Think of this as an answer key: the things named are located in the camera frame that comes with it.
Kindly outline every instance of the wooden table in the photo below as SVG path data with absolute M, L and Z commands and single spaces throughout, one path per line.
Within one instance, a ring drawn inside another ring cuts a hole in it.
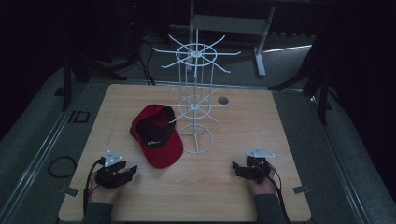
M 93 163 L 108 149 L 120 153 L 127 167 L 137 165 L 113 210 L 118 221 L 254 221 L 256 212 L 245 181 L 236 177 L 232 161 L 246 166 L 246 152 L 262 147 L 276 156 L 268 159 L 282 179 L 282 192 L 290 220 L 307 221 L 310 210 L 300 187 L 272 93 L 267 90 L 219 88 L 230 103 L 212 107 L 213 119 L 200 119 L 213 133 L 213 146 L 195 155 L 183 152 L 180 160 L 165 169 L 155 169 L 146 161 L 140 146 L 129 134 L 136 115 L 150 104 L 178 104 L 169 86 L 111 85 L 98 112 L 91 134 L 78 163 L 70 187 L 81 192 Z M 177 130 L 191 123 L 178 119 Z M 193 147 L 192 138 L 182 137 L 184 147 Z M 59 212 L 63 221 L 82 220 L 82 195 L 65 197 Z

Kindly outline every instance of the metal stand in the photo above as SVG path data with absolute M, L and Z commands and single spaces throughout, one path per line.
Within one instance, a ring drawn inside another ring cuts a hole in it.
M 201 154 L 208 151 L 213 144 L 213 135 L 204 125 L 198 124 L 198 119 L 203 119 L 205 117 L 209 117 L 213 119 L 215 122 L 219 123 L 218 120 L 211 117 L 210 111 L 212 107 L 219 106 L 227 106 L 228 100 L 225 99 L 220 101 L 220 105 L 212 105 L 211 104 L 211 96 L 216 91 L 216 89 L 212 88 L 213 82 L 213 73 L 215 66 L 219 68 L 221 71 L 225 73 L 230 73 L 230 71 L 225 70 L 221 66 L 215 63 L 215 60 L 219 55 L 237 55 L 240 52 L 236 53 L 217 53 L 213 48 L 216 44 L 218 44 L 224 36 L 211 45 L 201 44 L 198 42 L 198 30 L 196 31 L 195 43 L 190 43 L 187 45 L 183 45 L 182 43 L 175 40 L 172 36 L 169 37 L 178 43 L 180 47 L 176 51 L 168 51 L 168 50 L 159 50 L 154 49 L 157 52 L 161 53 L 173 53 L 176 55 L 177 61 L 175 63 L 170 63 L 168 65 L 163 65 L 163 68 L 168 68 L 170 66 L 178 64 L 178 74 L 179 74 L 179 85 L 178 90 L 174 91 L 179 95 L 179 104 L 178 105 L 169 105 L 172 107 L 177 107 L 180 111 L 180 116 L 175 118 L 174 122 L 177 119 L 185 117 L 187 119 L 192 120 L 192 124 L 189 124 L 181 129 L 179 132 L 180 135 L 191 136 L 195 140 L 195 150 L 186 149 L 185 151 L 192 154 Z M 183 72 L 182 66 L 184 66 L 184 80 L 183 80 Z M 205 67 L 210 66 L 210 81 L 209 86 L 204 86 L 204 74 Z M 193 70 L 193 81 L 189 83 L 189 72 L 188 67 Z M 209 141 L 205 146 L 201 146 L 199 140 L 199 136 L 204 133 L 208 134 Z

